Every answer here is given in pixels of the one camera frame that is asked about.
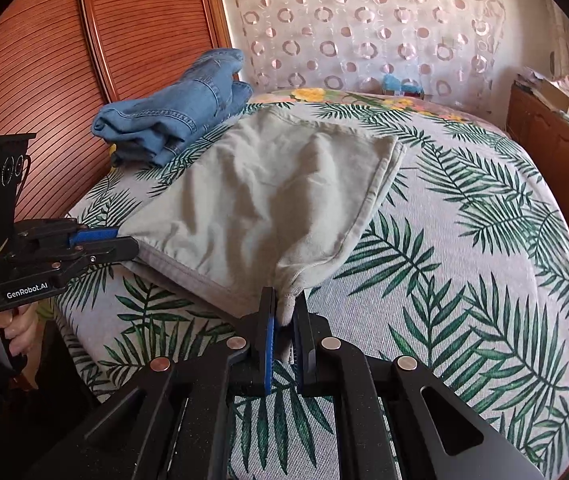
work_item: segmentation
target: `yellow flower print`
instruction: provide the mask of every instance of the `yellow flower print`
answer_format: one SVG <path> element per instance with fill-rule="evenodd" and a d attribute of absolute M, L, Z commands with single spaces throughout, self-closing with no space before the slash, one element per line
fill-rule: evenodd
<path fill-rule="evenodd" d="M 405 107 L 403 105 L 398 105 L 397 101 L 394 101 L 393 99 L 385 99 L 384 101 L 382 101 L 382 104 L 385 106 L 385 108 L 389 108 L 390 110 L 404 110 Z"/>
<path fill-rule="evenodd" d="M 460 117 L 459 115 L 443 115 L 442 119 L 446 119 L 447 121 L 456 121 L 458 123 L 463 123 L 464 122 L 464 118 Z"/>
<path fill-rule="evenodd" d="M 291 95 L 300 101 L 321 103 L 326 93 L 324 88 L 298 88 L 291 92 Z"/>

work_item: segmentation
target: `blue denim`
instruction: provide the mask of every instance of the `blue denim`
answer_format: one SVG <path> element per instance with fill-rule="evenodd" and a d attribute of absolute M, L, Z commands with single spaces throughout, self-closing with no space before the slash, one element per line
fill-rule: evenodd
<path fill-rule="evenodd" d="M 168 164 L 222 121 L 240 113 L 253 90 L 233 80 L 244 54 L 236 48 L 205 52 L 171 86 L 143 99 L 110 103 L 91 126 L 116 144 L 114 166 L 125 160 Z"/>

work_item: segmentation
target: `fabric fold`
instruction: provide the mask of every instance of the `fabric fold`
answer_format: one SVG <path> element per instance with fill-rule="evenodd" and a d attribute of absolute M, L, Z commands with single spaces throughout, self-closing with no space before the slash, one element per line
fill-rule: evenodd
<path fill-rule="evenodd" d="M 262 287 L 274 286 L 286 325 L 295 297 L 349 257 L 404 153 L 394 136 L 263 108 L 120 235 L 139 241 L 142 263 L 232 316 L 256 311 Z"/>

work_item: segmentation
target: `metal screw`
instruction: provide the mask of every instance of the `metal screw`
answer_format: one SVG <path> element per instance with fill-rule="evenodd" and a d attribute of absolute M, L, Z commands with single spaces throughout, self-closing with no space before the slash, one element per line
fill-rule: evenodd
<path fill-rule="evenodd" d="M 397 366 L 410 372 L 411 370 L 415 370 L 417 368 L 417 361 L 408 355 L 403 355 L 402 357 L 397 359 Z"/>
<path fill-rule="evenodd" d="M 322 346 L 327 350 L 337 350 L 342 346 L 342 342 L 337 337 L 325 337 L 322 339 Z"/>
<path fill-rule="evenodd" d="M 153 361 L 151 361 L 151 370 L 154 372 L 164 372 L 168 370 L 168 367 L 171 366 L 171 361 L 168 360 L 166 357 L 156 357 Z"/>
<path fill-rule="evenodd" d="M 227 346 L 232 350 L 240 350 L 241 348 L 244 348 L 246 344 L 247 340 L 238 335 L 234 335 L 233 337 L 229 337 L 227 339 Z"/>

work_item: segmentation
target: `bedspread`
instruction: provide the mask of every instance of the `bedspread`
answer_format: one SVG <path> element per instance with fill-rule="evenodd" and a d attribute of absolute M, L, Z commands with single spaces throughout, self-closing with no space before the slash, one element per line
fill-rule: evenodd
<path fill-rule="evenodd" d="M 309 310 L 366 354 L 418 357 L 548 478 L 569 463 L 569 232 L 525 151 L 477 118 L 408 98 L 298 89 L 258 96 L 301 118 L 394 134 L 402 167 L 355 251 L 308 290 Z M 120 224 L 228 124 L 164 168 L 112 170 L 70 212 Z M 119 265 L 92 267 L 56 321 L 101 399 L 158 355 L 182 360 L 232 335 L 199 298 Z M 331 399 L 302 399 L 275 364 L 274 393 L 236 397 L 230 478 L 337 479 Z"/>

